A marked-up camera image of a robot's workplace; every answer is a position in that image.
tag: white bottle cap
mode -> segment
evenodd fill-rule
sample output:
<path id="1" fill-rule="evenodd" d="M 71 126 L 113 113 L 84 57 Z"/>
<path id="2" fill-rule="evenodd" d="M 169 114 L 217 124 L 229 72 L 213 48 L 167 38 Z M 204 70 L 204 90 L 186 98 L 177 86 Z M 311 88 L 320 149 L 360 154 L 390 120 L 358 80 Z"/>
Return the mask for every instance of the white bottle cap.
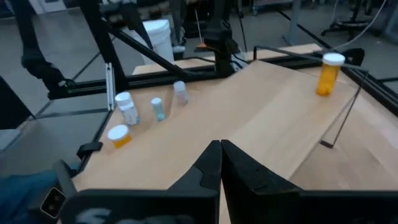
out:
<path id="1" fill-rule="evenodd" d="M 185 91 L 185 83 L 183 81 L 177 81 L 173 84 L 174 91 Z"/>
<path id="2" fill-rule="evenodd" d="M 326 53 L 322 57 L 322 62 L 328 65 L 343 65 L 346 57 L 339 53 Z"/>
<path id="3" fill-rule="evenodd" d="M 111 141 L 118 141 L 126 137 L 129 134 L 129 128 L 124 125 L 117 125 L 108 131 L 108 139 Z"/>
<path id="4" fill-rule="evenodd" d="M 162 104 L 162 99 L 160 99 L 160 98 L 153 98 L 151 101 L 150 101 L 150 103 L 153 105 L 153 106 L 156 106 L 156 105 L 159 105 L 159 104 Z"/>
<path id="5" fill-rule="evenodd" d="M 118 103 L 118 106 L 126 106 L 129 103 L 132 103 L 134 105 L 134 102 L 132 101 L 131 95 L 129 92 L 121 92 L 117 94 L 114 99 Z"/>

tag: wire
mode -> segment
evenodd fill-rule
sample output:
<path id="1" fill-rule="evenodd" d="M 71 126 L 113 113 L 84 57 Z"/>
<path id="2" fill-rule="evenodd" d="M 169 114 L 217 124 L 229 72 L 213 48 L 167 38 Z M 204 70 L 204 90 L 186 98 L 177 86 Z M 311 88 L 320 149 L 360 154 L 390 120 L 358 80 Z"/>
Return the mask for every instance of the wire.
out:
<path id="1" fill-rule="evenodd" d="M 198 19 L 198 11 L 195 8 L 195 16 L 197 18 L 197 25 L 198 25 L 198 32 L 199 32 L 199 38 L 200 38 L 200 42 L 203 43 L 203 39 L 201 38 L 201 32 L 200 32 L 200 25 L 199 25 L 199 19 Z"/>
<path id="2" fill-rule="evenodd" d="M 244 50 L 247 52 L 248 51 L 248 46 L 246 45 L 246 36 L 244 35 L 242 19 L 241 19 L 241 17 L 239 15 L 238 15 L 238 17 L 239 17 L 239 24 L 241 25 L 241 30 L 242 30 Z"/>
<path id="3" fill-rule="evenodd" d="M 249 62 L 247 62 L 247 61 L 245 61 L 245 60 L 243 60 L 243 59 L 239 58 L 238 56 L 236 56 L 236 54 L 235 54 L 235 53 L 232 53 L 232 55 L 234 55 L 234 57 L 235 57 L 236 59 L 240 60 L 241 62 L 244 62 L 244 63 L 249 63 Z"/>
<path id="4" fill-rule="evenodd" d="M 231 61 L 232 63 L 234 63 L 236 66 L 238 66 L 240 69 L 243 69 L 243 66 L 240 65 L 237 61 Z"/>
<path id="5" fill-rule="evenodd" d="M 380 9 L 378 10 L 378 12 L 376 13 L 376 15 L 374 15 L 373 20 L 368 24 L 368 26 L 365 27 L 365 29 L 362 30 L 362 32 L 360 32 L 356 37 L 354 37 L 352 40 L 348 41 L 347 43 L 341 44 L 337 47 L 333 47 L 332 49 L 329 50 L 336 50 L 338 48 L 341 47 L 345 47 L 349 44 L 352 44 L 355 40 L 358 40 L 374 23 L 374 21 L 376 21 L 377 17 L 379 16 L 381 10 L 383 9 L 384 5 L 386 4 L 387 0 L 384 0 L 383 4 L 381 4 Z"/>
<path id="6" fill-rule="evenodd" d="M 210 59 L 205 59 L 205 58 L 201 58 L 201 57 L 187 57 L 187 58 L 183 58 L 183 60 L 190 60 L 190 59 L 199 59 L 205 62 L 211 62 L 211 63 L 216 63 L 216 61 L 214 60 L 210 60 Z"/>
<path id="7" fill-rule="evenodd" d="M 337 4 L 338 3 L 339 3 L 339 0 L 336 0 L 335 7 L 333 9 L 333 14 L 331 15 L 331 19 L 330 19 L 330 23 L 331 24 L 336 21 L 336 17 L 335 16 L 336 16 L 336 9 L 337 9 Z"/>

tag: small vial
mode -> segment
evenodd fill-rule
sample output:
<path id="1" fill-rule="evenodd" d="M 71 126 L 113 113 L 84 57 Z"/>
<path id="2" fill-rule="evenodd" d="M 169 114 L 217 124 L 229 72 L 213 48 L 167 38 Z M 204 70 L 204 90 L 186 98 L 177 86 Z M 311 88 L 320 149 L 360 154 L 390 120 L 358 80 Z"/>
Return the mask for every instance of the small vial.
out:
<path id="1" fill-rule="evenodd" d="M 118 103 L 119 109 L 123 114 L 124 120 L 128 125 L 135 125 L 139 123 L 138 111 L 134 105 L 130 93 L 122 92 L 114 98 Z"/>
<path id="2" fill-rule="evenodd" d="M 177 103 L 180 105 L 186 105 L 189 100 L 187 90 L 185 89 L 185 83 L 183 81 L 177 81 L 173 84 L 175 97 Z"/>
<path id="3" fill-rule="evenodd" d="M 335 85 L 340 67 L 344 64 L 346 58 L 338 53 L 327 53 L 322 58 L 322 70 L 318 82 L 317 93 L 321 96 L 331 94 Z"/>
<path id="4" fill-rule="evenodd" d="M 153 98 L 150 103 L 154 107 L 154 112 L 156 115 L 157 121 L 163 121 L 166 118 L 166 115 L 164 113 L 163 109 L 163 104 L 162 104 L 162 99 L 160 98 Z"/>
<path id="5" fill-rule="evenodd" d="M 129 128 L 124 125 L 117 125 L 108 131 L 108 139 L 110 139 L 116 149 L 124 146 L 130 142 L 131 136 L 129 134 Z"/>

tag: black chair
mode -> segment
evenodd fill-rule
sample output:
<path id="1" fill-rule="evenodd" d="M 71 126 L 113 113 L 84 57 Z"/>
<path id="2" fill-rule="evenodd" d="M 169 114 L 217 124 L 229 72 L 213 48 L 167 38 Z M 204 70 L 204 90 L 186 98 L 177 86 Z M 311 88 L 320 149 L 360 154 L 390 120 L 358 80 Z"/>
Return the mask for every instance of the black chair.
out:
<path id="1" fill-rule="evenodd" d="M 361 9 L 363 0 L 355 0 L 355 5 L 353 8 L 353 16 L 348 21 L 338 21 L 335 20 L 332 24 L 330 24 L 329 29 L 325 29 L 322 31 L 321 36 L 325 36 L 326 33 L 329 32 L 341 32 L 341 31 L 348 31 L 349 39 L 348 41 L 355 38 L 354 32 L 361 32 L 369 25 L 372 19 L 358 19 L 358 13 Z M 367 9 L 365 14 L 369 14 L 371 12 L 371 0 L 368 0 Z"/>

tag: black cable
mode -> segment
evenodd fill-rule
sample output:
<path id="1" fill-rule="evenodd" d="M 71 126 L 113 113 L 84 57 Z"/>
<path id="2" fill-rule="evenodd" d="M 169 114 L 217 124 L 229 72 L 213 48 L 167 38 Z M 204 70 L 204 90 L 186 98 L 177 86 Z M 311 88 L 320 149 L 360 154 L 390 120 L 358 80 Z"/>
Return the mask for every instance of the black cable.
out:
<path id="1" fill-rule="evenodd" d="M 248 51 L 248 46 L 246 45 L 246 36 L 244 35 L 244 29 L 243 29 L 243 23 L 242 23 L 242 19 L 240 16 L 239 17 L 239 23 L 241 25 L 241 30 L 242 30 L 242 36 L 243 36 L 243 44 L 244 44 L 244 50 L 245 52 Z"/>
<path id="2" fill-rule="evenodd" d="M 187 58 L 183 58 L 183 60 L 189 60 L 189 59 L 199 59 L 205 62 L 211 62 L 211 63 L 216 63 L 216 61 L 214 60 L 210 60 L 210 59 L 205 59 L 205 58 L 201 58 L 201 57 L 187 57 Z"/>
<path id="3" fill-rule="evenodd" d="M 247 61 L 245 61 L 245 60 L 243 60 L 243 59 L 239 58 L 238 56 L 236 56 L 236 54 L 235 54 L 235 53 L 232 53 L 232 55 L 234 55 L 234 57 L 235 57 L 236 59 L 240 60 L 241 62 L 244 62 L 244 63 L 249 63 L 249 62 L 247 62 Z"/>
<path id="4" fill-rule="evenodd" d="M 234 63 L 236 66 L 238 66 L 240 69 L 243 69 L 243 66 L 240 65 L 238 62 L 235 62 L 235 61 L 231 61 L 231 62 Z"/>

